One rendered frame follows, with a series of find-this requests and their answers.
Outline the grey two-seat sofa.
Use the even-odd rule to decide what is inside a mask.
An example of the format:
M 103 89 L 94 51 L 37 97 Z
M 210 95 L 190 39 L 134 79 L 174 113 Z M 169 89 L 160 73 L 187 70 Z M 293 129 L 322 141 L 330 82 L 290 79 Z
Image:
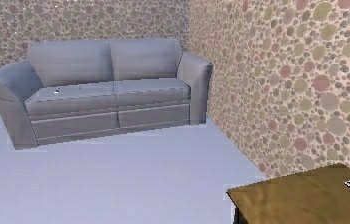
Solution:
M 17 149 L 199 125 L 212 71 L 175 38 L 32 42 L 0 68 L 0 115 Z

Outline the brown wooden table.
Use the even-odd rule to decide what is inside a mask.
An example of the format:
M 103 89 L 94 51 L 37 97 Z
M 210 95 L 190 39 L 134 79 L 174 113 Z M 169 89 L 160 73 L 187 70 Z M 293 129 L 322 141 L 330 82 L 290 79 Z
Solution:
M 349 180 L 337 163 L 229 189 L 234 224 L 350 224 Z

